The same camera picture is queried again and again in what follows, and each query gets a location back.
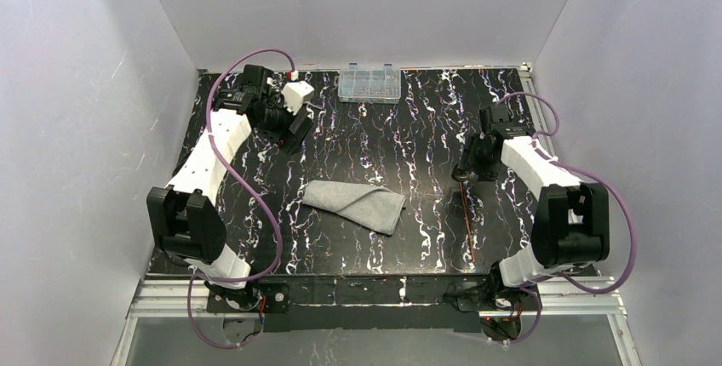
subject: gray cloth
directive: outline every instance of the gray cloth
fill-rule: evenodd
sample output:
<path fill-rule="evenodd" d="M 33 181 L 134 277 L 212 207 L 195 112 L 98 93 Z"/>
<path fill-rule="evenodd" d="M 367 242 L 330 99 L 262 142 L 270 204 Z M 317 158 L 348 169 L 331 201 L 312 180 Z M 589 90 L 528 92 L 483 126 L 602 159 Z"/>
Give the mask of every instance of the gray cloth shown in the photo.
<path fill-rule="evenodd" d="M 393 234 L 406 196 L 384 187 L 314 180 L 306 186 L 303 203 L 336 213 L 375 232 Z"/>

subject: floor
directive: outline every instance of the floor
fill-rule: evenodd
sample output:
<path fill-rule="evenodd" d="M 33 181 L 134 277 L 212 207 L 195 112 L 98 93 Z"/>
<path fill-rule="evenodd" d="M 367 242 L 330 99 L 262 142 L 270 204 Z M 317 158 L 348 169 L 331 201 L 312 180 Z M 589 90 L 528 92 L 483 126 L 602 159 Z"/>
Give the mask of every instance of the floor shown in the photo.
<path fill-rule="evenodd" d="M 199 320 L 215 341 L 241 340 L 250 325 Z M 622 365 L 604 315 L 544 317 L 534 339 L 505 351 L 483 336 L 443 329 L 304 330 L 264 334 L 243 350 L 219 350 L 203 343 L 187 319 L 142 318 L 128 365 Z"/>
<path fill-rule="evenodd" d="M 481 199 L 463 195 L 472 221 L 471 245 L 459 184 L 450 177 L 464 135 L 479 129 L 478 110 L 522 89 L 517 70 L 402 71 L 397 105 L 341 103 L 335 71 L 301 77 L 316 89 L 311 108 L 316 126 L 301 153 L 288 159 L 252 136 L 232 162 L 278 212 L 284 234 L 278 273 L 483 274 L 528 242 L 534 200 L 511 170 L 486 184 Z M 216 78 L 200 77 L 180 157 L 203 130 L 202 110 Z M 225 85 L 237 80 L 238 74 L 231 75 Z M 514 118 L 531 125 L 524 98 L 510 100 L 509 107 Z M 382 236 L 301 205 L 303 187 L 311 180 L 372 184 L 404 194 L 408 200 L 396 231 Z M 228 228 L 228 245 L 256 270 L 267 267 L 274 256 L 272 232 L 250 196 L 227 180 L 217 208 Z M 149 274 L 187 273 L 158 252 L 152 257 Z"/>

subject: white wall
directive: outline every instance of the white wall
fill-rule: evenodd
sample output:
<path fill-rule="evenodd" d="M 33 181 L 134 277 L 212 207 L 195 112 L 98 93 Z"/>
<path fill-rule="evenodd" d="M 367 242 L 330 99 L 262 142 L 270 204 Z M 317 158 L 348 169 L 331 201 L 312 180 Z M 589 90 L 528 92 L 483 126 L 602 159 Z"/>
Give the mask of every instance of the white wall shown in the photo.
<path fill-rule="evenodd" d="M 722 0 L 569 0 L 534 70 L 560 156 L 609 178 L 639 226 L 622 294 L 645 364 L 719 364 Z M 619 216 L 610 269 L 627 235 Z"/>
<path fill-rule="evenodd" d="M 160 1 L 193 63 L 221 70 L 266 46 L 304 68 L 517 65 L 539 54 L 565 0 Z"/>
<path fill-rule="evenodd" d="M 158 0 L 0 0 L 0 363 L 110 362 L 196 85 Z"/>

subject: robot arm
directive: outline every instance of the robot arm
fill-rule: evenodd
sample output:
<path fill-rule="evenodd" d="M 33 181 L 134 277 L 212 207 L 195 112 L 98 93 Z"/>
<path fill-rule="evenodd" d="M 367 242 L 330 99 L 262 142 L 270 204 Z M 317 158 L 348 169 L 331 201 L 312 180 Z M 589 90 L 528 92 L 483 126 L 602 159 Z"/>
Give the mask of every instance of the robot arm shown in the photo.
<path fill-rule="evenodd" d="M 537 201 L 530 243 L 491 269 L 493 295 L 573 266 L 604 260 L 609 255 L 609 196 L 599 184 L 584 183 L 550 163 L 535 148 L 530 130 L 509 117 L 506 105 L 480 112 L 483 136 L 467 137 L 455 180 L 496 180 L 505 164 L 516 172 Z"/>
<path fill-rule="evenodd" d="M 256 131 L 282 152 L 293 154 L 312 127 L 306 103 L 313 87 L 306 82 L 286 83 L 280 95 L 272 91 L 272 71 L 245 66 L 240 89 L 221 91 L 211 112 L 215 143 L 230 161 Z M 250 265 L 226 244 L 226 226 L 215 208 L 226 169 L 203 131 L 196 147 L 164 188 L 153 187 L 146 199 L 156 247 L 180 256 L 211 277 L 240 278 Z M 218 283 L 242 289 L 245 282 Z"/>

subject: black table surface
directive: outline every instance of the black table surface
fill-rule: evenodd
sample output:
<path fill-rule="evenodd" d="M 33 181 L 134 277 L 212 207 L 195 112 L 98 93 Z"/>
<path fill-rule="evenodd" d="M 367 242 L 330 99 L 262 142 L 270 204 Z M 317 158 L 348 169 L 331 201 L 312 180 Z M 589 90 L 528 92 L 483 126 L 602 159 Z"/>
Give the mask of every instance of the black table surface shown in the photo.
<path fill-rule="evenodd" d="M 529 241 L 535 201 L 514 172 L 502 167 L 481 197 L 467 198 L 473 241 L 459 183 L 451 179 L 464 136 L 479 130 L 478 110 L 522 90 L 515 69 L 405 70 L 397 105 L 341 103 L 335 71 L 302 72 L 315 89 L 315 126 L 299 154 L 286 157 L 255 135 L 241 145 L 233 167 L 278 215 L 284 254 L 277 273 L 460 274 L 486 273 L 495 261 Z M 217 74 L 199 78 L 198 95 L 180 158 L 195 146 L 205 125 L 203 110 Z M 238 81 L 229 76 L 225 87 Z M 531 126 L 526 100 L 508 101 L 513 118 Z M 384 186 L 407 197 L 396 231 L 387 237 L 349 220 L 301 204 L 311 180 Z M 260 271 L 273 260 L 270 222 L 232 178 L 216 207 L 227 226 L 228 245 Z M 475 261 L 472 261 L 473 249 Z M 187 275 L 162 253 L 149 275 Z"/>

